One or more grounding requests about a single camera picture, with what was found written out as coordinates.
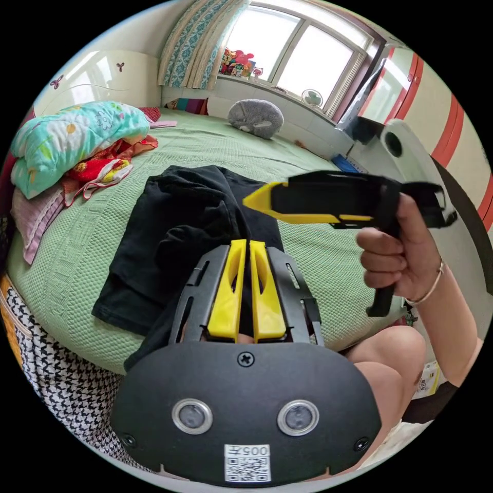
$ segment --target headboard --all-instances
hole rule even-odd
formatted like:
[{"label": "headboard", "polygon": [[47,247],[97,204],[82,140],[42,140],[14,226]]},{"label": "headboard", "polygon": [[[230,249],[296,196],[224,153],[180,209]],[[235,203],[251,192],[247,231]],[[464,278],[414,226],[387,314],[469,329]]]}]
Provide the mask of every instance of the headboard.
[{"label": "headboard", "polygon": [[55,75],[33,104],[35,116],[90,101],[115,100],[135,107],[159,106],[159,60],[136,51],[79,54]]}]

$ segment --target qr code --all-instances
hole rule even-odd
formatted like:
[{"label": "qr code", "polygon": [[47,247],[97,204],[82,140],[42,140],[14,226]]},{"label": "qr code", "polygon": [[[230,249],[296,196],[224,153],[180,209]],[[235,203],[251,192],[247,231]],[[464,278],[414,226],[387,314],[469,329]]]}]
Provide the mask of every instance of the qr code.
[{"label": "qr code", "polygon": [[271,481],[270,448],[265,445],[225,445],[224,476],[232,483]]}]

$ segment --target blue patterned curtain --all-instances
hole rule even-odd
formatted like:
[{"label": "blue patterned curtain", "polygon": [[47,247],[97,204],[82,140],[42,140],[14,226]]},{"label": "blue patterned curtain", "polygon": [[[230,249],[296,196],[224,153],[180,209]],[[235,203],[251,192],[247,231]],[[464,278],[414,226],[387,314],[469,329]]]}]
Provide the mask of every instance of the blue patterned curtain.
[{"label": "blue patterned curtain", "polygon": [[225,42],[250,0],[196,0],[166,40],[158,84],[213,89]]}]

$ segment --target window sill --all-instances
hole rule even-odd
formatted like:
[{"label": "window sill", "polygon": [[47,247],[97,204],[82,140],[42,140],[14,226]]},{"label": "window sill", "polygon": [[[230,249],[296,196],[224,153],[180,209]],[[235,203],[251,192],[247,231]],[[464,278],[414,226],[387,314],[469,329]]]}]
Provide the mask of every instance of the window sill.
[{"label": "window sill", "polygon": [[310,108],[308,105],[304,104],[298,98],[296,98],[294,96],[291,96],[289,94],[284,94],[283,92],[280,92],[280,91],[276,91],[275,89],[273,89],[269,85],[264,84],[262,82],[252,82],[252,81],[249,81],[248,79],[245,79],[245,78],[233,77],[231,75],[224,75],[224,74],[221,74],[221,73],[218,74],[217,78],[218,79],[224,79],[224,80],[227,80],[227,81],[238,82],[239,84],[247,84],[247,85],[253,86],[253,87],[257,88],[257,89],[262,89],[263,91],[270,92],[271,94],[275,94],[276,96],[279,96],[281,98],[284,98],[284,99],[286,99],[286,100],[288,100],[288,101],[290,101],[292,103],[297,104],[301,108],[304,108],[307,111],[310,111],[314,115],[317,115],[319,118],[322,118],[323,120],[325,120],[327,123],[330,123],[332,126],[335,127],[335,125],[336,125],[335,122],[333,122],[328,116],[326,116],[325,114],[321,113],[320,111],[317,111],[316,109]]}]

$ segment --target leg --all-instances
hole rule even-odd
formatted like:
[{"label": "leg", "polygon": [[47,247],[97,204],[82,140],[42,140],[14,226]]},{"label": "leg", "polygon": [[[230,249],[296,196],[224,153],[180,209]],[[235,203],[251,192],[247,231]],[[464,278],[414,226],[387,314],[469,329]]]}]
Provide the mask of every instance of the leg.
[{"label": "leg", "polygon": [[425,366],[426,342],[408,326],[389,327],[351,348],[346,358],[357,364],[375,362],[394,369],[403,380],[399,422],[416,392]]},{"label": "leg", "polygon": [[[358,469],[377,450],[377,448],[380,447],[390,433],[390,430],[401,419],[401,402],[404,394],[402,377],[394,369],[382,365],[381,363],[362,362],[356,363],[355,366],[370,384],[380,413],[382,427],[361,460],[355,466],[336,474],[336,476]],[[308,481],[316,481],[318,479],[330,477],[330,471],[328,470],[324,475],[309,479]]]},{"label": "leg", "polygon": [[[340,474],[358,469],[399,423],[423,372],[425,354],[425,340],[419,332],[407,326],[384,329],[346,353],[346,358],[355,364],[370,384],[382,428],[363,458]],[[328,471],[313,480],[329,477]]]}]

